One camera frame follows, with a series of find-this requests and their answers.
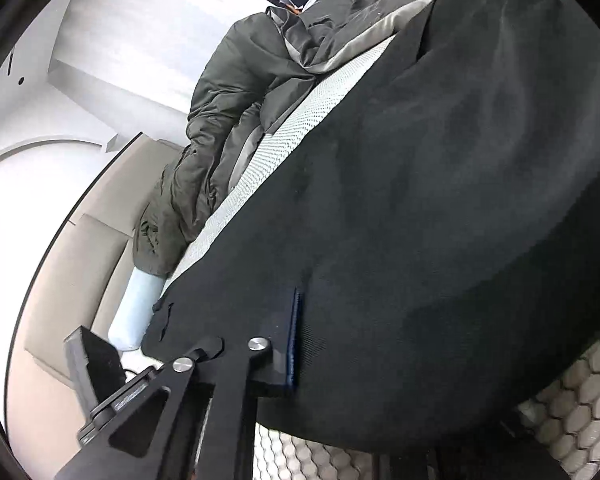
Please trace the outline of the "black pants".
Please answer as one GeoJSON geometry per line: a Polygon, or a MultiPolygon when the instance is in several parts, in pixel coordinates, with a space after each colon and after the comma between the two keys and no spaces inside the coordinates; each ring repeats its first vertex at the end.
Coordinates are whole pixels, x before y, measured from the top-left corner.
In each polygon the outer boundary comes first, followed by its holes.
{"type": "Polygon", "coordinates": [[[434,0],[168,288],[142,348],[246,342],[301,297],[263,425],[400,451],[531,398],[600,337],[600,30],[434,0]]]}

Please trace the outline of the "light blue bolster pillow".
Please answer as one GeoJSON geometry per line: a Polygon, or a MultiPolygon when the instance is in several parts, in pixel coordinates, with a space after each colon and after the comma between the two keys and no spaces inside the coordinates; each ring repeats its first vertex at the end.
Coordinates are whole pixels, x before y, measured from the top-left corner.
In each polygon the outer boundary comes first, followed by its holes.
{"type": "Polygon", "coordinates": [[[165,278],[133,269],[107,334],[108,341],[118,351],[129,352],[140,348],[152,317],[152,309],[162,295],[164,284],[165,278]]]}

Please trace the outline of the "beige upholstered headboard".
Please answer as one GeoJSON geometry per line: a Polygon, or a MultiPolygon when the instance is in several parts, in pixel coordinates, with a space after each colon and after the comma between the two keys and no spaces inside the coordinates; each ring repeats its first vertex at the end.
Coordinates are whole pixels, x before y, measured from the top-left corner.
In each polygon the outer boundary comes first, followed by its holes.
{"type": "Polygon", "coordinates": [[[62,342],[77,327],[105,336],[129,278],[137,219],[177,146],[139,133],[72,206],[36,268],[19,313],[9,387],[46,373],[70,385],[62,342]]]}

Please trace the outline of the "dark green duvet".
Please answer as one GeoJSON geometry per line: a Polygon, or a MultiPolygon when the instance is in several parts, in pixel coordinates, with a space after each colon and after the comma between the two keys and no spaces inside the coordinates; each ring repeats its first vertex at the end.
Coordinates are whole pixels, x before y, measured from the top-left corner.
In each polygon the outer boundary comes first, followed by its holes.
{"type": "Polygon", "coordinates": [[[381,44],[432,0],[317,0],[236,22],[190,101],[188,144],[169,162],[134,229],[134,266],[166,278],[237,185],[254,152],[321,78],[381,44]]]}

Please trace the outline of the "white honeycomb mattress cover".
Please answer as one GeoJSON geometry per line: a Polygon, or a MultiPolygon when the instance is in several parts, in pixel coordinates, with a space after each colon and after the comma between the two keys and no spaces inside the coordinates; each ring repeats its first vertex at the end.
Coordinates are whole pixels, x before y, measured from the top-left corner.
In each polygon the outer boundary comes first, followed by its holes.
{"type": "MultiPolygon", "coordinates": [[[[388,48],[378,46],[347,62],[327,77],[273,134],[267,134],[245,173],[220,208],[215,211],[192,244],[168,284],[177,281],[198,261],[206,258],[220,233],[234,223],[239,209],[271,177],[312,129],[343,99],[388,48]]],[[[592,479],[600,473],[600,339],[568,370],[542,392],[519,407],[522,421],[536,440],[573,479],[592,479]]]]}

